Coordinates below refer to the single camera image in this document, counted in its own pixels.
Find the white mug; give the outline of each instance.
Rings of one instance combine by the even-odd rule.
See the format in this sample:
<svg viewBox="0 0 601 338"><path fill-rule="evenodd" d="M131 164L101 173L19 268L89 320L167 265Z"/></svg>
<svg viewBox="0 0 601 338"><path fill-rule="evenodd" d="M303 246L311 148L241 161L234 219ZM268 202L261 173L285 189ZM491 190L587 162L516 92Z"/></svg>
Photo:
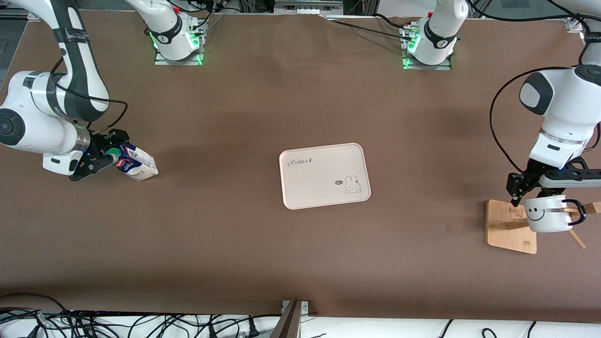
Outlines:
<svg viewBox="0 0 601 338"><path fill-rule="evenodd" d="M574 203L578 208L580 218L577 221L572 222L570 213L561 211L568 203ZM587 219L582 204L577 200L566 199L565 195L525 200L524 209L526 209L528 225L533 232L568 231Z"/></svg>

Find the black mug handle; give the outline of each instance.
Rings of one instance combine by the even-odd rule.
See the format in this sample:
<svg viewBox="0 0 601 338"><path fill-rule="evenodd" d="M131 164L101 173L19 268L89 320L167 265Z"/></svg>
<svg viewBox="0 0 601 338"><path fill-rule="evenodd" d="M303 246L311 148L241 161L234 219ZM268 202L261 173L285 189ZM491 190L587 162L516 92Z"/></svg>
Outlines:
<svg viewBox="0 0 601 338"><path fill-rule="evenodd" d="M561 201L562 203L574 203L576 205L576 208L578 208L578 213L580 214L580 218L578 218L577 221L574 222L570 222L567 225L569 226L577 226L578 224L584 222L587 219L587 213L584 211L584 207L582 206L582 203L580 203L580 201L577 200L571 200L571 199L565 199L563 201Z"/></svg>

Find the brown tabletop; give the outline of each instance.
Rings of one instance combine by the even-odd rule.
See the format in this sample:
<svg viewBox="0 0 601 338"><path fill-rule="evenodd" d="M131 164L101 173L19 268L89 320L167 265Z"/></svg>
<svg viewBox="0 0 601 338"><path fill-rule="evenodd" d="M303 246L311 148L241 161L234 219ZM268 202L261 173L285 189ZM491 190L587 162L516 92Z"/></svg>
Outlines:
<svg viewBox="0 0 601 338"><path fill-rule="evenodd" d="M508 200L512 170L490 101L520 72L577 62L582 43L561 21L469 20L453 70L426 72L403 70L397 39L317 16L228 16L203 66L154 66L136 13L82 15L111 97L130 104L118 127L160 174L72 183L41 155L0 147L1 293L71 309L271 313L294 298L325 316L601 320L598 219L577 229L586 250L567 233L539 235L536 255L484 240L484 203ZM7 78L58 57L46 24L30 23ZM520 84L495 123L524 166L542 119L521 107ZM286 209L279 154L350 142L371 198ZM601 165L599 151L586 157Z"/></svg>

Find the wooden mug holder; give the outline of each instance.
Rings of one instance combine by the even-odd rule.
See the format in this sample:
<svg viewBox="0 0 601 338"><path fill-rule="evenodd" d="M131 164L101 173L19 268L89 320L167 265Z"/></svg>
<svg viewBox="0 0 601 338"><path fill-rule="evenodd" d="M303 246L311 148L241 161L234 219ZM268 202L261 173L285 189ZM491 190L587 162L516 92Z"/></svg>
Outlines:
<svg viewBox="0 0 601 338"><path fill-rule="evenodd" d="M575 208L564 208L570 216L578 216ZM587 215L601 213L601 202L584 205ZM584 243L573 230L569 231L572 238L583 249ZM486 243L493 247L504 248L522 253L536 253L536 232L530 230L524 206L514 207L511 203L489 200L486 203Z"/></svg>

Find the smiley face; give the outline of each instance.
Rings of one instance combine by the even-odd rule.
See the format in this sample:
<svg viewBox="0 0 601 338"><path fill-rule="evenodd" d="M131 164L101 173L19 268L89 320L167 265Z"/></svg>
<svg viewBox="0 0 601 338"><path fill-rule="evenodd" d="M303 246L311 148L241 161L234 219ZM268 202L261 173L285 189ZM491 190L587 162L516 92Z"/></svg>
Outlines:
<svg viewBox="0 0 601 338"><path fill-rule="evenodd" d="M526 209L526 216L533 222L540 221L543 219L543 217L545 217L545 210L537 207L531 207Z"/></svg>

